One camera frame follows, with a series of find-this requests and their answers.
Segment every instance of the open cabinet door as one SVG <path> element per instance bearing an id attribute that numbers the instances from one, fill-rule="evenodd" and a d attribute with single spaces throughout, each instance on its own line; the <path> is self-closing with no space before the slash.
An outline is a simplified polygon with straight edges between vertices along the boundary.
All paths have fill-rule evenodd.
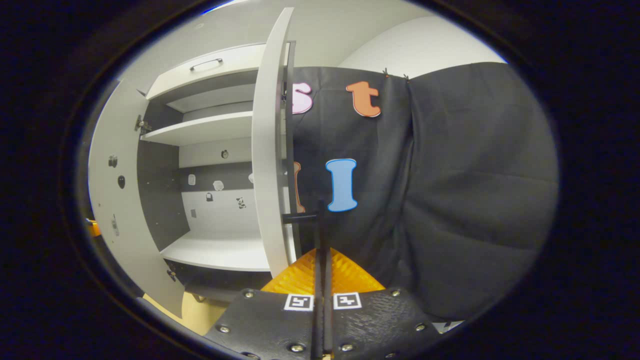
<path id="1" fill-rule="evenodd" d="M 138 117 L 148 101 L 121 82 L 100 114 L 89 151 L 89 196 L 102 237 L 118 264 L 147 295 L 182 317 L 184 286 L 167 273 L 147 227 L 138 192 Z"/>
<path id="2" fill-rule="evenodd" d="M 283 145 L 280 126 L 285 41 L 292 12 L 293 8 L 284 8 L 271 29 L 255 80 L 253 98 L 251 152 L 255 206 L 264 252 L 273 277 L 289 266 L 288 236 L 282 224 L 285 184 L 280 160 Z"/>

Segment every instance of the black curtain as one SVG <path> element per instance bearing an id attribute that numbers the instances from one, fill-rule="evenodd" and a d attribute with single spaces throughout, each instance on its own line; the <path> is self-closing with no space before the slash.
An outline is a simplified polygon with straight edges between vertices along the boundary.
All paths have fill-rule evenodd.
<path id="1" fill-rule="evenodd" d="M 377 117 L 354 110 L 346 87 L 359 81 L 378 89 Z M 383 285 L 409 289 L 440 320 L 469 318 L 528 269 L 552 220 L 557 158 L 543 110 L 509 65 L 409 81 L 302 67 L 294 82 L 308 83 L 314 100 L 293 121 L 302 205 L 331 202 L 328 160 L 357 161 L 358 206 L 327 212 L 330 246 Z"/>

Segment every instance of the wooden floor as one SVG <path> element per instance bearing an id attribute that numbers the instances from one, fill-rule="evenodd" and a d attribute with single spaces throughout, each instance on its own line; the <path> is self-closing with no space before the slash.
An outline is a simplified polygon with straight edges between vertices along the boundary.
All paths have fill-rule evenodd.
<path id="1" fill-rule="evenodd" d="M 206 334 L 228 306 L 228 304 L 224 302 L 211 300 L 197 302 L 192 294 L 184 293 L 182 298 L 182 318 L 179 318 L 160 306 L 154 299 L 149 297 L 149 295 L 145 294 L 143 299 L 149 301 L 165 315 L 199 335 Z"/>

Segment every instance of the screw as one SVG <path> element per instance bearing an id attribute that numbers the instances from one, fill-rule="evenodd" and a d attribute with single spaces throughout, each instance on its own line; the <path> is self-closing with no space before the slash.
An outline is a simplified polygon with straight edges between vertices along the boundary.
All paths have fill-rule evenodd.
<path id="1" fill-rule="evenodd" d="M 291 347 L 289 347 L 289 350 L 293 352 L 302 352 L 302 351 L 305 351 L 305 347 L 299 344 L 291 345 Z"/>

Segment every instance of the cabinet shelf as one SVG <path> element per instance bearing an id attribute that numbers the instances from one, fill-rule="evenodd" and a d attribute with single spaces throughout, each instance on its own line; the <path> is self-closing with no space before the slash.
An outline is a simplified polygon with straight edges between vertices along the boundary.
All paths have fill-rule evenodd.
<path id="1" fill-rule="evenodd" d="M 269 271 L 262 239 L 206 239 L 186 233 L 161 251 L 167 260 L 236 271 Z"/>
<path id="2" fill-rule="evenodd" d="M 229 113 L 181 122 L 145 134 L 140 140 L 185 146 L 251 136 L 252 111 Z"/>

